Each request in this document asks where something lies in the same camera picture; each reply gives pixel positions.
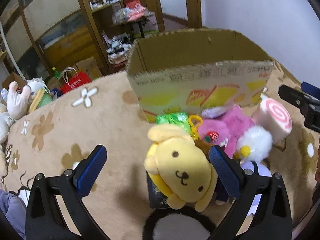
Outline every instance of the white plush toy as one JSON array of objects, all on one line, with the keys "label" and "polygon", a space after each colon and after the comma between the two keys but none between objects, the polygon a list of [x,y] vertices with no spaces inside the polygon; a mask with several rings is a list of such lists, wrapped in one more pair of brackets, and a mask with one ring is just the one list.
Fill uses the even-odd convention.
[{"label": "white plush toy", "polygon": [[21,94],[17,92],[18,83],[12,81],[9,85],[8,97],[7,97],[7,108],[9,115],[18,120],[26,115],[29,106],[29,97],[31,88],[24,86]]},{"label": "white plush toy", "polygon": [[9,116],[4,104],[0,104],[0,144],[4,143],[9,134],[9,128],[14,124],[14,119]]},{"label": "white plush toy", "polygon": [[4,102],[7,102],[7,96],[8,96],[8,91],[7,89],[3,88],[1,90],[1,96],[2,96],[2,99],[4,100]]},{"label": "white plush toy", "polygon": [[36,95],[39,89],[48,88],[42,78],[28,80],[27,85],[31,88],[31,96]]},{"label": "white plush toy", "polygon": [[250,127],[238,139],[234,157],[245,161],[260,163],[269,156],[272,149],[272,135],[261,126]]}]

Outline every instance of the blue gripper pad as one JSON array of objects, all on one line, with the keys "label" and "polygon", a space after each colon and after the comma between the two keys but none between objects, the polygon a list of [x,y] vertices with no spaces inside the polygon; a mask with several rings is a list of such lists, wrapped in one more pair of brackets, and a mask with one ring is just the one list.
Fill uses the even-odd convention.
[{"label": "blue gripper pad", "polygon": [[240,181],[215,146],[210,148],[209,160],[216,170],[223,186],[231,197],[240,196]]},{"label": "blue gripper pad", "polygon": [[320,89],[307,83],[307,82],[302,82],[301,83],[301,90],[316,99],[320,100]]},{"label": "blue gripper pad", "polygon": [[73,184],[79,198],[89,195],[100,171],[107,161],[107,149],[97,145],[89,157],[82,160],[75,169]]}]

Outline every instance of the yellow beak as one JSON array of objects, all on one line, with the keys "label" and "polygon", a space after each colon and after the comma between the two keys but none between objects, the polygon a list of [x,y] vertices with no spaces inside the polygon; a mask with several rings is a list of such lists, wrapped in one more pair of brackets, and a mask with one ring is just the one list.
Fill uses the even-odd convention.
[{"label": "yellow beak", "polygon": [[240,154],[246,158],[250,155],[251,149],[249,146],[245,145],[240,148]]},{"label": "yellow beak", "polygon": [[240,160],[242,157],[246,158],[250,155],[251,149],[249,146],[245,145],[240,148],[239,152],[236,152],[233,157],[237,160]]}]

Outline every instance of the red paper bag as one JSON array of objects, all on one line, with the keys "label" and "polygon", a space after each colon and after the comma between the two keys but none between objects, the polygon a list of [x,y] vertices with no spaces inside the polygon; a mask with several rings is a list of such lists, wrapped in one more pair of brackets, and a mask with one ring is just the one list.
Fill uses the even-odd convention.
[{"label": "red paper bag", "polygon": [[[73,72],[73,70],[76,72],[76,75],[68,80],[68,72]],[[89,78],[87,73],[85,73],[85,72],[77,73],[77,71],[74,68],[67,68],[66,70],[64,70],[62,72],[62,75],[63,75],[63,78],[66,82],[61,88],[61,91],[64,94],[77,88],[77,87],[80,87],[84,84],[91,82],[91,79]]]}]

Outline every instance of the yellow keychain clip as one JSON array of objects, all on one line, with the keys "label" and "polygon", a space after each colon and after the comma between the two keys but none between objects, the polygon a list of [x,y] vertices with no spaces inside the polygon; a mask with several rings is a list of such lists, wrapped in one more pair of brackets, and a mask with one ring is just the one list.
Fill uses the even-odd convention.
[{"label": "yellow keychain clip", "polygon": [[198,130],[197,128],[203,124],[203,120],[202,118],[199,116],[199,115],[196,115],[196,114],[192,114],[192,115],[189,115],[188,117],[188,123],[190,124],[190,127],[191,127],[191,137],[193,138],[193,140],[198,140],[200,139],[200,136],[198,134]]}]

